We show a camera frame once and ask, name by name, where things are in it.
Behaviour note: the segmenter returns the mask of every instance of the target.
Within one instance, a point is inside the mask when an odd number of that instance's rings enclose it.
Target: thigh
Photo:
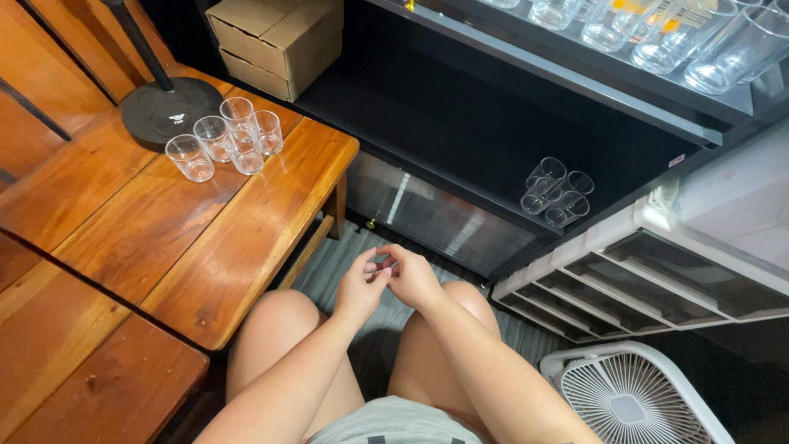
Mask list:
[[[247,315],[230,350],[226,402],[230,402],[325,321],[326,315],[300,292],[275,290],[263,294]],[[364,404],[359,383],[346,355],[305,438]]]
[[[500,337],[493,310],[474,286],[466,282],[446,282],[441,286]],[[411,315],[402,330],[388,394],[440,408],[485,431],[438,339],[418,312]]]

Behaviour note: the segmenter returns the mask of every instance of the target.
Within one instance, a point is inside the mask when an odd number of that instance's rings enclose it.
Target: floor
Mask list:
[[[482,282],[479,276],[415,243],[390,231],[382,232],[381,228],[376,230],[360,228],[347,221],[342,240],[324,239],[293,288],[306,294],[323,312],[331,314],[337,285],[352,260],[374,246],[392,242],[423,254],[432,264],[440,282],[465,280],[477,285]],[[481,289],[481,292],[487,295],[485,290]],[[555,350],[570,347],[566,340],[554,333],[495,308],[493,311],[499,321],[502,340],[532,365]],[[388,289],[384,290],[378,309],[354,338],[348,355],[365,400],[385,395],[400,332],[411,313],[412,309],[401,303]]]

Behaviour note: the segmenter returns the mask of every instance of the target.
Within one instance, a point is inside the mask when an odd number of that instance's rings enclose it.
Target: lamp base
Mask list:
[[[121,105],[123,125],[143,148],[164,153],[167,142],[191,134],[195,122],[219,115],[222,94],[211,84],[192,77],[172,77],[173,92],[151,82],[132,91]]]

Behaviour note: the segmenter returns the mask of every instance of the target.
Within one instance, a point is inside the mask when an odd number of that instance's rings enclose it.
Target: cardboard box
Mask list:
[[[342,0],[223,0],[206,11],[230,75],[293,101],[342,50]]]

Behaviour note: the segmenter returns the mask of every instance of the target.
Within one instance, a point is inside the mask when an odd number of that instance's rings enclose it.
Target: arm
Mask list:
[[[375,253],[372,249],[353,261],[337,290],[335,314],[239,393],[195,443],[302,440],[353,336],[375,311],[389,279],[391,271],[366,273],[375,268],[367,263]]]
[[[378,250],[397,262],[389,287],[418,310],[447,354],[472,405],[500,444],[602,444],[518,353],[441,288],[427,261],[399,245]]]

